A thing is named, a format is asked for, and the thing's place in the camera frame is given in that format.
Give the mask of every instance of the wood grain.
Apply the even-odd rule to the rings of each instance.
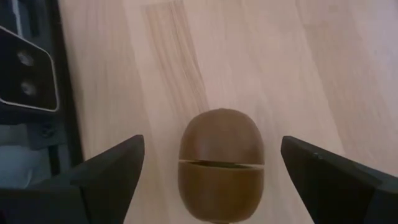
[[[85,157],[134,134],[146,159],[126,223],[200,223],[178,193],[201,112],[257,124],[264,192],[242,223],[311,223],[280,156],[293,135],[398,175],[395,0],[60,0]]]

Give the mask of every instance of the wooden table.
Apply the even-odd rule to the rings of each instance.
[[[146,140],[126,223],[199,223],[178,194],[179,142],[215,108],[248,114],[266,147],[243,223],[312,222],[284,135],[398,175],[397,1],[59,1],[86,159]]]

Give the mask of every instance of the light wooden surface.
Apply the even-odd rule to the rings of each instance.
[[[265,189],[243,223],[311,223],[280,156],[293,135],[398,175],[398,2],[60,0],[86,158],[135,135],[146,159],[126,223],[199,223],[177,188],[187,123],[248,114]]]

